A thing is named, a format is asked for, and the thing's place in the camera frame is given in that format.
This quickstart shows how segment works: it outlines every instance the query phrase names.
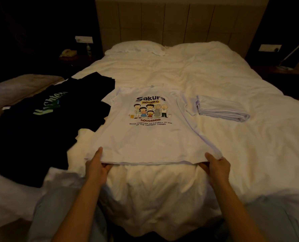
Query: headboard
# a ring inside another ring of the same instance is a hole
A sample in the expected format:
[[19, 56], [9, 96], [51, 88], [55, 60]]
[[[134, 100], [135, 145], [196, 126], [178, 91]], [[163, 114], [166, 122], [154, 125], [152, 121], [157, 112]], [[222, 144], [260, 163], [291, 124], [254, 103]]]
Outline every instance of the headboard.
[[149, 40], [164, 46], [220, 41], [243, 58], [268, 0], [96, 0], [103, 52]]

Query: white t-shirt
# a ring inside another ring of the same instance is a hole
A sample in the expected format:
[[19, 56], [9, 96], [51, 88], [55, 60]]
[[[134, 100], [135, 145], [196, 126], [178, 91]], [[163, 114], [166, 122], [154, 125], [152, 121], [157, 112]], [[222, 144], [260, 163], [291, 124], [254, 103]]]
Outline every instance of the white t-shirt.
[[[111, 110], [101, 136], [92, 140], [86, 159], [92, 159], [100, 146], [103, 147], [101, 161], [114, 164], [195, 164], [206, 161], [205, 152], [222, 157], [220, 150], [190, 119], [190, 115], [197, 113], [196, 99], [187, 100], [181, 91], [122, 87], [102, 101], [111, 105]], [[152, 118], [134, 119], [135, 104], [141, 105], [140, 110], [148, 104], [167, 105], [169, 117], [154, 113]]]

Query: hand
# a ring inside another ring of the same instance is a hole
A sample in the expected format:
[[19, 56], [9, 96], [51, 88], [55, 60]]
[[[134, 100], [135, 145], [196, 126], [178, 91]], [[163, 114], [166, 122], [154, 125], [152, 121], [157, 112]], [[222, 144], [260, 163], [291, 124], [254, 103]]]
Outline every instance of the hand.
[[217, 160], [209, 153], [205, 153], [205, 157], [210, 162], [209, 167], [204, 163], [199, 163], [199, 166], [208, 174], [211, 186], [229, 184], [230, 163], [225, 158]]
[[107, 181], [107, 174], [112, 168], [112, 164], [104, 164], [100, 162], [103, 147], [100, 147], [92, 160], [86, 162], [86, 180], [91, 180], [99, 186], [103, 186]]

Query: bottle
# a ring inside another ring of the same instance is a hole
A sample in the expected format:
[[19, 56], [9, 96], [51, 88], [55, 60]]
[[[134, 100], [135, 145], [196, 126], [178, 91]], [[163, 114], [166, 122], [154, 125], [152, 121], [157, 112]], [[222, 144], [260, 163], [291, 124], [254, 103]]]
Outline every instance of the bottle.
[[87, 43], [87, 54], [88, 54], [89, 57], [92, 56], [92, 54], [91, 54], [91, 48], [89, 46], [89, 43]]

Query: person's left hand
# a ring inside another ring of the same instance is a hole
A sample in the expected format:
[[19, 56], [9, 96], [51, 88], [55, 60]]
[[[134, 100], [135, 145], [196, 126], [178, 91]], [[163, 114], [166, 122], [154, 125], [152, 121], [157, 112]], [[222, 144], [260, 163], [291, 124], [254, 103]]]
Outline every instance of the person's left hand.
[[100, 147], [92, 160], [86, 162], [86, 180], [91, 180], [101, 186], [107, 181], [107, 174], [112, 168], [112, 164], [103, 164], [100, 162], [103, 147]]

